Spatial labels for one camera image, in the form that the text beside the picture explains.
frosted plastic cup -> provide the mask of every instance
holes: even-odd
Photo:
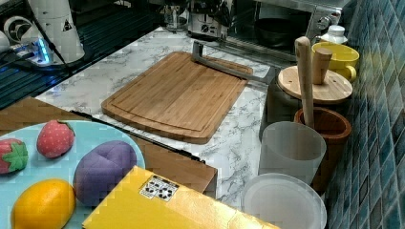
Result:
[[[282,229],[324,229],[327,210],[322,199],[303,181],[282,174],[250,180],[243,191],[242,209]]]
[[[258,175],[285,174],[310,185],[327,150],[324,138],[295,122],[276,122],[265,128]]]

yellow mug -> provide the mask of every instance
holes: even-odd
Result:
[[[329,70],[341,74],[350,82],[354,81],[357,77],[357,72],[354,67],[360,57],[360,54],[356,50],[345,45],[331,42],[320,42],[312,46],[312,56],[319,48],[325,48],[333,52],[329,64]]]

red strawberry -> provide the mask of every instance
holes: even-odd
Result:
[[[27,160],[28,152],[24,142],[15,138],[0,140],[0,174],[24,169]]]
[[[75,132],[67,122],[51,120],[39,133],[36,149],[41,155],[54,158],[68,152],[74,141]]]

yellow book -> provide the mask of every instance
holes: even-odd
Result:
[[[85,229],[276,229],[214,198],[134,167],[83,222]]]

white marble surface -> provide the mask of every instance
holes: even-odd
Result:
[[[245,184],[257,174],[258,137],[266,99],[266,85],[249,82],[210,141],[196,145],[152,135],[119,123],[101,112],[100,103],[170,52],[192,52],[193,39],[157,29],[95,63],[37,98],[66,111],[93,115],[134,133],[184,149],[219,170],[217,199],[240,208]],[[264,77],[268,66],[204,47],[203,54],[247,65]]]

